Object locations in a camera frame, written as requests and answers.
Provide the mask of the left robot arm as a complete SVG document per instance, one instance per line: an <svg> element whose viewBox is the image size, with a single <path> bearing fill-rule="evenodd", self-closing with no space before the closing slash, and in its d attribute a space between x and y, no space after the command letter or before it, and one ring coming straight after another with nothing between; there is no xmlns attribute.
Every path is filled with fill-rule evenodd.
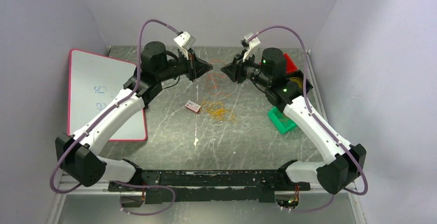
<svg viewBox="0 0 437 224"><path fill-rule="evenodd" d="M193 49L180 48L174 54L158 41L147 43L137 53L135 73L115 99L81 129L55 139L56 168L73 177L79 186L90 187L108 178L121 181L130 191L138 190L143 183L142 169L128 160L101 159L101 149L134 114L148 108L163 90L162 82L183 75L194 81L213 69Z"/></svg>

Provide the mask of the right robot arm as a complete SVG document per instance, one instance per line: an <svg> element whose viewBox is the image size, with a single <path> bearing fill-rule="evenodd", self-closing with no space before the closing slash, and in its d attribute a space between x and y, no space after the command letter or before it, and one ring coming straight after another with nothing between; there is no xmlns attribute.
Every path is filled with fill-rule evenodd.
<svg viewBox="0 0 437 224"><path fill-rule="evenodd" d="M260 86L267 100L291 119L310 139L321 154L321 162L293 162L278 176L284 190L298 182L319 184L330 194L337 194L363 176L366 150L361 144L352 145L341 137L320 116L304 95L312 88L299 70L288 73L288 60L278 48L267 48L261 61L251 56L235 55L231 63L221 68L232 82L251 81Z"/></svg>

